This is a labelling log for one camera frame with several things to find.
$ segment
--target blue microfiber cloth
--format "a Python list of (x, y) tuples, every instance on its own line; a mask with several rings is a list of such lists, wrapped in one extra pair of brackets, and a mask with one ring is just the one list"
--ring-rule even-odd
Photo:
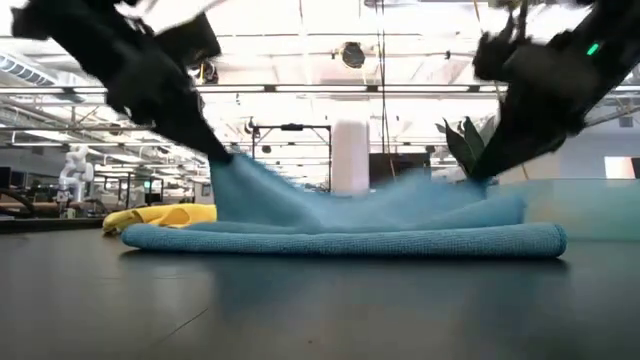
[(487, 199), (483, 186), (431, 182), (418, 172), (355, 198), (305, 192), (244, 155), (212, 165), (211, 178), (218, 222), (134, 225), (124, 243), (189, 252), (542, 258), (566, 248), (559, 226), (522, 224), (522, 197)]

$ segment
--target desk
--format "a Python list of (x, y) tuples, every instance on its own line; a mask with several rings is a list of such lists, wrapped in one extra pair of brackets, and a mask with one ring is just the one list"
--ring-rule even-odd
[(0, 237), (0, 359), (622, 360), (638, 358), (639, 334), (640, 243), (499, 262)]

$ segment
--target yellow cloth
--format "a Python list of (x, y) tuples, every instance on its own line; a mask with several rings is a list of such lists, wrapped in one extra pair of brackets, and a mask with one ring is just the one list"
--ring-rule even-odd
[(105, 233), (122, 232), (133, 224), (184, 227), (199, 222), (216, 221), (215, 205), (175, 204), (149, 206), (109, 214), (102, 223)]

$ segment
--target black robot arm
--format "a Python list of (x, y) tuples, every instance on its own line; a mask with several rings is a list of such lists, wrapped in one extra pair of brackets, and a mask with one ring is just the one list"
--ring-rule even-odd
[(558, 150), (640, 61), (640, 0), (577, 3), (590, 6), (589, 15), (547, 44), (506, 36), (513, 20), (502, 36), (481, 38), (476, 77), (507, 83), (508, 90), (500, 101), (500, 123), (470, 178), (484, 180)]

